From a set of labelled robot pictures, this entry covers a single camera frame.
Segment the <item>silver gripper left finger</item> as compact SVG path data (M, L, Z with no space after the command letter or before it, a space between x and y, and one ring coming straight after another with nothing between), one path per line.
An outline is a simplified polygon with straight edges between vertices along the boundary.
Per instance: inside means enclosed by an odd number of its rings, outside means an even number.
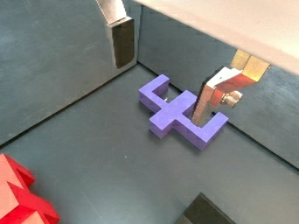
M106 23L116 68L124 67L134 58L134 20L126 15L122 0L96 0Z

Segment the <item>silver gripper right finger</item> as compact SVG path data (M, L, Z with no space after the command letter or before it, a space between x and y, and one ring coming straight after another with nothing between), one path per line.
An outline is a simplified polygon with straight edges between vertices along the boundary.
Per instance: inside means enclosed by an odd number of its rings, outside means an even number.
M201 84L190 116L196 126L205 124L220 104L234 107L242 96L238 90L256 84L268 68L269 64L260 58L236 50L229 67L221 67Z

